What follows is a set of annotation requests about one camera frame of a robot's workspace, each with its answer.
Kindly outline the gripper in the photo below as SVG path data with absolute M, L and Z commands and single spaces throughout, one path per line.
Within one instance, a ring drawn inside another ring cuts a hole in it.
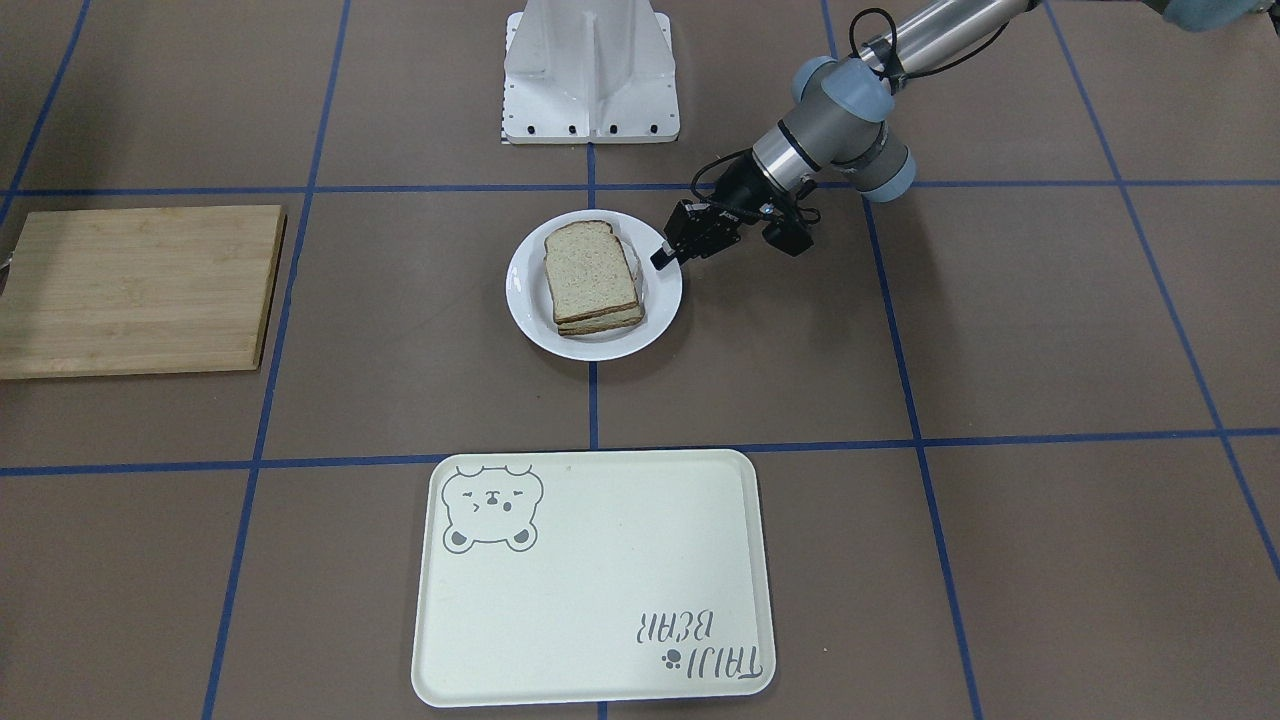
M 668 241 L 650 255 L 657 272 L 681 261 L 710 258 L 740 241 L 742 225 L 763 223 L 760 209 L 782 202 L 799 206 L 801 193 L 782 190 L 759 168 L 751 152 L 733 152 L 703 167 L 689 186 L 691 199 L 675 204 Z

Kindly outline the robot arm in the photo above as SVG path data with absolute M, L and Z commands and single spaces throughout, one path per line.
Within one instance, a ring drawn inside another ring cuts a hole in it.
M 972 60 L 1034 9 L 1033 1 L 933 1 L 905 20 L 883 8 L 861 10 L 886 31 L 867 41 L 851 36 L 845 56 L 803 64 L 790 111 L 751 147 L 716 160 L 721 174 L 709 192 L 691 179 L 650 264 L 662 270 L 710 258 L 737 243 L 745 225 L 759 225 L 765 242 L 787 255 L 805 252 L 820 214 L 803 201 L 823 170 L 844 176 L 870 202 L 902 196 L 916 160 L 890 127 L 899 94 Z

